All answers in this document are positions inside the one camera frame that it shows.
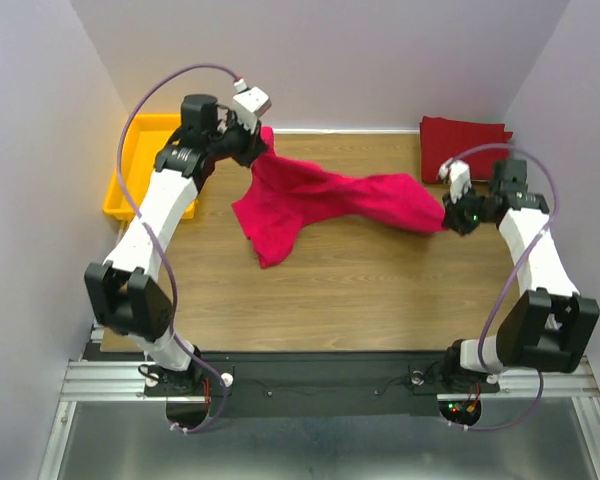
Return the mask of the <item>pink red t shirt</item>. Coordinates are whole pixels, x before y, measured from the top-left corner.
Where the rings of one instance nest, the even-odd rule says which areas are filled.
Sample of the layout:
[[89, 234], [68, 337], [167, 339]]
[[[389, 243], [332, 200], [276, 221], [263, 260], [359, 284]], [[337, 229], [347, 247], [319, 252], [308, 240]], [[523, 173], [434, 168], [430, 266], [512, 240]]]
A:
[[347, 176], [277, 154], [270, 127], [262, 138], [266, 150], [252, 165], [251, 184], [232, 204], [262, 269], [282, 263], [305, 227], [337, 217], [427, 235], [444, 230], [444, 208], [411, 175]]

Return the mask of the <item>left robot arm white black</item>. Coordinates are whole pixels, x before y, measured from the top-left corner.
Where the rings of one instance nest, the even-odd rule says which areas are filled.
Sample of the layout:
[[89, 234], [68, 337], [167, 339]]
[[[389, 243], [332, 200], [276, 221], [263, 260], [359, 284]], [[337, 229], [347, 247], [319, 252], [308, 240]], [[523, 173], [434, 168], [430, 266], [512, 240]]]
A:
[[250, 167], [265, 151], [260, 118], [269, 107], [269, 96], [256, 87], [235, 94], [224, 117], [216, 97], [185, 96], [180, 123], [156, 154], [147, 192], [126, 233], [102, 263], [85, 271], [96, 320], [153, 359], [139, 370], [149, 387], [187, 395], [203, 384], [199, 350], [179, 339], [177, 297], [161, 289], [159, 272], [180, 219], [216, 163], [232, 158]]

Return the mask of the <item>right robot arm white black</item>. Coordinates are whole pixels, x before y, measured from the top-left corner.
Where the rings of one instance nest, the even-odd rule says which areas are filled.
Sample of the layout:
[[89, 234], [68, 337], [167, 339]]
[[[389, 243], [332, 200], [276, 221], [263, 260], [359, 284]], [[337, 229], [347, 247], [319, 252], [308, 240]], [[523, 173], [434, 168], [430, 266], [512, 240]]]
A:
[[584, 297], [569, 278], [551, 234], [553, 218], [543, 195], [527, 185], [527, 164], [495, 163], [488, 192], [477, 193], [470, 168], [447, 160], [439, 169], [450, 188], [443, 197], [444, 225], [461, 235], [479, 225], [496, 226], [514, 264], [519, 298], [496, 334], [455, 341], [440, 366], [443, 384], [462, 390], [511, 368], [571, 373], [579, 365], [600, 315], [596, 300]]

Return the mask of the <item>folded dark red shirt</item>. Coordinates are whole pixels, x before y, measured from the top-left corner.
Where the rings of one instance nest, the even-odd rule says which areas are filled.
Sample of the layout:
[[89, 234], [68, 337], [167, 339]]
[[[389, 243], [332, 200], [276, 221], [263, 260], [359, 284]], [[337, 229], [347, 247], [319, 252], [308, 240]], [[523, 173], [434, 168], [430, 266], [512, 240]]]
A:
[[[512, 138], [513, 133], [504, 124], [423, 116], [420, 121], [421, 180], [425, 184], [439, 183], [439, 169], [449, 158], [483, 144], [509, 143]], [[470, 155], [465, 162], [470, 167], [472, 179], [488, 182], [493, 164], [507, 154], [506, 150], [494, 149]]]

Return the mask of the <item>yellow plastic tray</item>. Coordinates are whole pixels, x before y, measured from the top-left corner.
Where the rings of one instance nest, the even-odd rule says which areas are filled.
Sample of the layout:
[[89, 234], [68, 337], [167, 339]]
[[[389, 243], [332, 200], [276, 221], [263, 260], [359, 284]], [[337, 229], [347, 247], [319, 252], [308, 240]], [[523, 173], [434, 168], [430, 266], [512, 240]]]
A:
[[[121, 172], [137, 205], [142, 203], [148, 190], [156, 154], [179, 125], [178, 113], [138, 114], [131, 122], [124, 141]], [[113, 172], [109, 183], [103, 212], [121, 222], [131, 221], [134, 217], [134, 212], [120, 189], [116, 172]]]

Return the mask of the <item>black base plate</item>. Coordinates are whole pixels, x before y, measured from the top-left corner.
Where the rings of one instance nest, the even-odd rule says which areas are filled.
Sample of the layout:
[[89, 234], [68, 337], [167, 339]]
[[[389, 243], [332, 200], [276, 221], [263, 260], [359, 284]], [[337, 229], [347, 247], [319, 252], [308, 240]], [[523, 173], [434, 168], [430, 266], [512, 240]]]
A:
[[442, 351], [231, 353], [203, 355], [169, 372], [142, 364], [144, 393], [166, 403], [169, 421], [186, 429], [212, 418], [299, 418], [407, 414], [476, 422], [479, 394], [498, 392], [474, 372], [453, 372]]

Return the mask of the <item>aluminium rail frame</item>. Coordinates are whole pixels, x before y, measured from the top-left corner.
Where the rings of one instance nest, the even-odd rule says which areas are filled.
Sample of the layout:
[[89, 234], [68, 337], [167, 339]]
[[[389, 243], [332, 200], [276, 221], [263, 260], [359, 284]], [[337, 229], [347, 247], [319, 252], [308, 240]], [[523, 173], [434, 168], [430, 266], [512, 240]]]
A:
[[512, 370], [482, 394], [469, 430], [407, 414], [221, 419], [172, 432], [147, 397], [138, 353], [105, 353], [95, 329], [69, 363], [44, 479], [600, 479], [599, 388], [570, 375]]

